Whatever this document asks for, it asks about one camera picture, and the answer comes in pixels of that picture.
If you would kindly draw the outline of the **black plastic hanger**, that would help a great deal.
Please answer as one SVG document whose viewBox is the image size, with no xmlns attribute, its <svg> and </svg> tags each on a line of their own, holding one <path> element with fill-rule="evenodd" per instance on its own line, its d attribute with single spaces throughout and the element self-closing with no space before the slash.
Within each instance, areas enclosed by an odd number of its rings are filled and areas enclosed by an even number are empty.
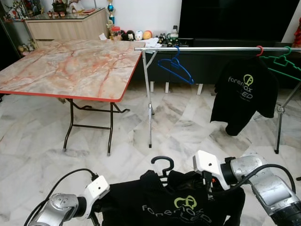
<svg viewBox="0 0 301 226">
<path fill-rule="evenodd" d="M 168 173 L 174 169 L 174 160 L 168 156 L 155 156 L 150 160 L 151 164 L 155 164 L 159 160 L 166 160 L 168 162 L 168 167 L 160 170 L 161 173 L 157 173 L 159 178 L 167 178 Z"/>
</svg>

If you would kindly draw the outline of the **black logo polo shirt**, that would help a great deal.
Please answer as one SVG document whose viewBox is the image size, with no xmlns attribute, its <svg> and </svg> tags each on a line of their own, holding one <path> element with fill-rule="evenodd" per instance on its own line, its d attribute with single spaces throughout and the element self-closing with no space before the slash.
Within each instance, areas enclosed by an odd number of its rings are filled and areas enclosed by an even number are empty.
<svg viewBox="0 0 301 226">
<path fill-rule="evenodd" d="M 225 122 L 224 131 L 238 136 L 253 115 L 273 118 L 277 105 L 279 82 L 258 58 L 231 60 L 215 84 L 211 122 Z"/>
<path fill-rule="evenodd" d="M 110 185 L 97 200 L 102 226 L 239 226 L 246 194 L 238 188 L 209 199 L 202 175 L 172 171 L 167 185 L 148 170 L 139 179 Z"/>
</svg>

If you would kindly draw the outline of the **blue plastic hanger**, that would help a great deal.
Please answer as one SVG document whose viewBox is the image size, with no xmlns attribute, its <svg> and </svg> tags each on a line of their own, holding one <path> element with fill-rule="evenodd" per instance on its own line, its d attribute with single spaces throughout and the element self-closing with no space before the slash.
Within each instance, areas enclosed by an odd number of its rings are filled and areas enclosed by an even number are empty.
<svg viewBox="0 0 301 226">
<path fill-rule="evenodd" d="M 195 84 L 191 73 L 189 73 L 189 71 L 187 71 L 187 69 L 185 69 L 185 67 L 183 67 L 183 65 L 179 62 L 179 54 L 180 54 L 179 47 L 178 46 L 174 46 L 174 47 L 176 48 L 176 51 L 177 51 L 176 54 L 174 55 L 174 57 L 171 59 L 160 59 L 157 61 L 157 65 L 159 67 L 161 67 L 162 69 L 168 71 L 168 73 L 171 73 L 175 77 L 178 77 L 180 80 L 186 82 L 187 84 Z M 165 63 L 165 62 L 167 62 L 170 65 L 169 69 L 161 64 L 161 63 Z M 175 71 L 172 71 L 172 69 L 183 70 L 185 72 L 185 75 L 188 76 L 188 78 L 179 75 Z"/>
</svg>

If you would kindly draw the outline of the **green plastic hanger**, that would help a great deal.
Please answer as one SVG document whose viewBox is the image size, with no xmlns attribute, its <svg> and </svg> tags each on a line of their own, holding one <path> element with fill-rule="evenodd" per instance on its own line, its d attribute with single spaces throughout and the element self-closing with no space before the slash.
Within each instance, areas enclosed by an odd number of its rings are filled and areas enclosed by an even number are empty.
<svg viewBox="0 0 301 226">
<path fill-rule="evenodd" d="M 271 60 L 273 65 L 277 65 L 283 68 L 286 68 L 288 66 L 291 66 L 293 69 L 301 72 L 301 68 L 297 67 L 293 62 L 288 60 L 287 56 L 292 53 L 292 48 L 290 47 L 285 47 L 288 49 L 288 52 L 285 54 L 282 54 L 281 56 L 259 56 L 260 59 L 266 59 L 266 60 Z M 293 75 L 288 75 L 287 73 L 283 73 L 282 71 L 278 71 L 277 69 L 273 69 L 271 67 L 268 67 L 269 70 L 273 71 L 274 73 L 279 73 L 282 75 L 285 75 L 289 78 L 295 79 L 297 81 L 301 81 L 299 77 L 295 77 Z"/>
</svg>

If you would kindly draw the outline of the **black TV console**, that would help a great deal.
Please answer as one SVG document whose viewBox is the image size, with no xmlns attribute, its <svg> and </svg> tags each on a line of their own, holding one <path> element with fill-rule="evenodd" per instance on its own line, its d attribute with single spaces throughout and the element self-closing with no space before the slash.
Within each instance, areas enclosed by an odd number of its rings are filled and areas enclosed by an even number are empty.
<svg viewBox="0 0 301 226">
<path fill-rule="evenodd" d="M 179 39 L 179 45 L 183 47 L 286 47 L 286 43 L 265 40 L 228 40 L 228 39 Z M 228 62 L 235 59 L 252 58 L 259 51 L 180 51 L 179 62 L 189 71 L 193 80 L 200 84 L 216 84 L 223 69 Z M 263 62 L 272 69 L 277 70 L 275 76 L 278 79 L 280 88 L 292 89 L 298 83 L 297 78 L 301 77 L 301 71 L 292 65 L 284 66 L 283 60 L 275 62 L 273 57 L 283 55 L 283 51 L 267 51 Z M 172 69 L 168 62 L 161 62 L 162 59 L 171 59 L 176 55 L 175 51 L 161 51 L 156 54 L 148 67 L 149 81 L 183 83 L 181 78 L 176 77 L 172 72 L 178 73 L 181 77 L 188 78 L 181 69 Z"/>
</svg>

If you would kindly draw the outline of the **silver metal clothes rack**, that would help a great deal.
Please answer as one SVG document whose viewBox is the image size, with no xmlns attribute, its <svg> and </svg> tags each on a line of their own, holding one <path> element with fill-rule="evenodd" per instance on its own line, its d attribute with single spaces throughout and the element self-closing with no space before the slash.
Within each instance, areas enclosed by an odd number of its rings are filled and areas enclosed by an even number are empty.
<svg viewBox="0 0 301 226">
<path fill-rule="evenodd" d="M 179 48 L 180 51 L 259 51 L 257 47 L 183 47 Z M 148 148 L 152 148 L 152 116 L 154 115 L 153 107 L 152 107 L 152 98 L 151 98 L 151 91 L 150 91 L 150 82 L 148 78 L 148 67 L 149 64 L 152 63 L 153 59 L 155 58 L 156 54 L 162 51 L 176 51 L 175 47 L 169 48 L 134 48 L 135 51 L 140 51 L 143 58 L 143 72 L 144 72 L 144 79 L 145 79 L 145 86 L 146 86 L 146 96 L 148 97 L 148 124 L 149 124 L 149 137 L 148 137 Z M 265 51 L 284 51 L 285 53 L 288 52 L 288 49 L 285 47 L 264 47 Z M 301 48 L 292 48 L 292 52 L 301 52 Z M 281 136 L 281 128 L 282 128 L 282 116 L 285 112 L 285 108 L 294 96 L 297 91 L 301 89 L 301 83 L 297 84 L 293 91 L 289 94 L 288 98 L 283 104 L 278 105 L 278 112 L 279 112 L 279 122 L 278 122 L 278 132 L 277 132 L 277 142 L 275 146 L 274 152 L 276 154 L 280 153 L 280 136 Z"/>
</svg>

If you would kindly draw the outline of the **marble pattern folding table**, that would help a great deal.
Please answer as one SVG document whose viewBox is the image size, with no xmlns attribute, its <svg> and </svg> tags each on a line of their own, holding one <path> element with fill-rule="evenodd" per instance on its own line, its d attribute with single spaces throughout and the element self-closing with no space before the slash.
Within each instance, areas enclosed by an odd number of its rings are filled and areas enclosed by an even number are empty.
<svg viewBox="0 0 301 226">
<path fill-rule="evenodd" d="M 67 151 L 77 123 L 75 111 L 108 114 L 107 156 L 113 155 L 115 116 L 142 60 L 142 42 L 114 40 L 54 40 L 0 70 L 0 93 L 62 98 L 69 122 L 63 131 L 62 150 Z"/>
</svg>

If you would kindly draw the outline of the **large black television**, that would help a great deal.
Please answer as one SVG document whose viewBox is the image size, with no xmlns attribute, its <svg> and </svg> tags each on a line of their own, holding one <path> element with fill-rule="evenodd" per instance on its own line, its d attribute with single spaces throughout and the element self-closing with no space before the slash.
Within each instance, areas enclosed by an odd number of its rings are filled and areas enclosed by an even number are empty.
<svg viewBox="0 0 301 226">
<path fill-rule="evenodd" d="M 182 0 L 179 36 L 280 41 L 300 0 Z"/>
</svg>

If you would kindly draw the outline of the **clear jar red lid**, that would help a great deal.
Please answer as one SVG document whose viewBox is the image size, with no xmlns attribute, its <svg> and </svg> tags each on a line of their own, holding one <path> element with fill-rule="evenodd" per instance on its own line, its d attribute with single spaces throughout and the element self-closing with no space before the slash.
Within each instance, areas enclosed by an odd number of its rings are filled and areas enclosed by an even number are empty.
<svg viewBox="0 0 301 226">
<path fill-rule="evenodd" d="M 110 28 L 110 30 L 111 30 L 110 38 L 112 40 L 121 40 L 122 39 L 121 28 L 119 26 L 112 26 Z"/>
</svg>

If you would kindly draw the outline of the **light wooden cabinet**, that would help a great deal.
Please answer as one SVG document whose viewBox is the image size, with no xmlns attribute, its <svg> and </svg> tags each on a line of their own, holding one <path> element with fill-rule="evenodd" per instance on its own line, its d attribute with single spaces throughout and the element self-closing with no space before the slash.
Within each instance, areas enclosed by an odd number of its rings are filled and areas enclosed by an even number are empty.
<svg viewBox="0 0 301 226">
<path fill-rule="evenodd" d="M 61 18 L 41 14 L 24 24 L 35 41 L 99 40 L 101 34 L 108 35 L 107 19 L 106 9 L 98 8 L 89 15 L 67 14 Z"/>
</svg>

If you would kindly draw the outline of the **dark glass display cabinet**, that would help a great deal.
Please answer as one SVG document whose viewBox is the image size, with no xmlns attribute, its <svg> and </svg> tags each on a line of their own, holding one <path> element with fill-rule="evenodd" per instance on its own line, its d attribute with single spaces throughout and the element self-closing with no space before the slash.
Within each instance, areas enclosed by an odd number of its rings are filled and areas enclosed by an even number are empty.
<svg viewBox="0 0 301 226">
<path fill-rule="evenodd" d="M 23 58 L 29 50 L 31 37 L 24 23 L 27 16 L 23 0 L 0 0 L 0 52 L 8 57 L 0 67 Z"/>
</svg>

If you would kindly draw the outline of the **blue and gold trophy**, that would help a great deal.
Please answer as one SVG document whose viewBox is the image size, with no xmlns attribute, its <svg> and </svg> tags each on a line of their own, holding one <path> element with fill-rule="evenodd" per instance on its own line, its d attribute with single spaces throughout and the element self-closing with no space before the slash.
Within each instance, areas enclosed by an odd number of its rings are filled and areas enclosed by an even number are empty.
<svg viewBox="0 0 301 226">
<path fill-rule="evenodd" d="M 114 27 L 115 24 L 115 17 L 113 12 L 115 11 L 114 5 L 112 4 L 113 0 L 107 0 L 108 6 L 107 6 L 107 11 L 108 11 L 108 23 L 107 27 L 109 30 L 111 30 L 112 27 Z"/>
</svg>

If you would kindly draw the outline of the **red tray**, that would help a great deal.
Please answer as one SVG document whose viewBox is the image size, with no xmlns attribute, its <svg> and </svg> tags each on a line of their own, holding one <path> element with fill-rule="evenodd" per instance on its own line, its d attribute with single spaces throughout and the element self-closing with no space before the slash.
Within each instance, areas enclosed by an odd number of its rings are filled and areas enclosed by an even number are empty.
<svg viewBox="0 0 301 226">
<path fill-rule="evenodd" d="M 82 11 L 78 11 L 78 15 L 81 15 L 81 16 L 90 15 L 90 14 L 96 12 L 96 11 L 97 11 L 96 8 L 83 9 Z"/>
</svg>

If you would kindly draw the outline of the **white robed porcelain figurine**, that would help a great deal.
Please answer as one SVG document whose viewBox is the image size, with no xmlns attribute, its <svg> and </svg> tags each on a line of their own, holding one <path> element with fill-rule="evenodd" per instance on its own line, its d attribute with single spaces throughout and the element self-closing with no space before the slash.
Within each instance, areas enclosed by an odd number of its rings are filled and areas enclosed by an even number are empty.
<svg viewBox="0 0 301 226">
<path fill-rule="evenodd" d="M 71 11 L 71 13 L 75 14 L 78 11 L 82 11 L 83 9 L 90 9 L 85 8 L 81 3 L 80 0 L 68 0 L 67 8 Z"/>
</svg>

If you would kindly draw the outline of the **dark incense pot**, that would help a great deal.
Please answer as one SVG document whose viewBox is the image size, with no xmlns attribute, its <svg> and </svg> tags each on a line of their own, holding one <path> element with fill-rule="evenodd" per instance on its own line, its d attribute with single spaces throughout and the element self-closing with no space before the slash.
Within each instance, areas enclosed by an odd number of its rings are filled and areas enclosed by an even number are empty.
<svg viewBox="0 0 301 226">
<path fill-rule="evenodd" d="M 66 13 L 67 12 L 67 4 L 63 2 L 63 0 L 53 0 L 52 1 L 52 10 L 54 12 L 60 13 Z"/>
</svg>

